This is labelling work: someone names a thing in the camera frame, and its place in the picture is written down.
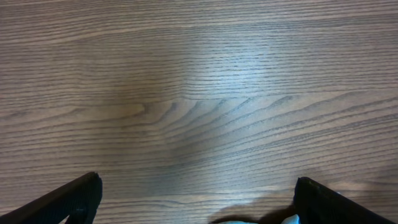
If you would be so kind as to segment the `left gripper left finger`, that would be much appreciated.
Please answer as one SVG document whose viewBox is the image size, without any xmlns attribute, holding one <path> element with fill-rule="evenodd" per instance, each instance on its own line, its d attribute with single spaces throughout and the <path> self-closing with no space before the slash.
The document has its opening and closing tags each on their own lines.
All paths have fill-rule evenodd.
<svg viewBox="0 0 398 224">
<path fill-rule="evenodd" d="M 96 172 L 89 172 L 1 216 L 4 224 L 92 224 L 103 194 Z"/>
</svg>

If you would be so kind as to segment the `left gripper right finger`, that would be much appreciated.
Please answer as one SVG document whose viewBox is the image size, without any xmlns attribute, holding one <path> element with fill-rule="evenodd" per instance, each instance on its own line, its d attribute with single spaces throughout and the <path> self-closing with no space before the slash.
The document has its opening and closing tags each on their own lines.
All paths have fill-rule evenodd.
<svg viewBox="0 0 398 224">
<path fill-rule="evenodd" d="M 294 207 L 303 224 L 394 224 L 308 177 L 297 180 Z"/>
</svg>

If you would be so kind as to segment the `light blue t-shirt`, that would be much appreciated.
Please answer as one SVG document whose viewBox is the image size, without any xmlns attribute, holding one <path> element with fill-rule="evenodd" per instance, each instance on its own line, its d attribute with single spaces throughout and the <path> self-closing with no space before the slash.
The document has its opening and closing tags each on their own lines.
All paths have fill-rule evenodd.
<svg viewBox="0 0 398 224">
<path fill-rule="evenodd" d="M 301 223 L 295 212 L 294 198 L 266 195 L 251 203 L 233 205 L 209 217 L 210 223 Z"/>
</svg>

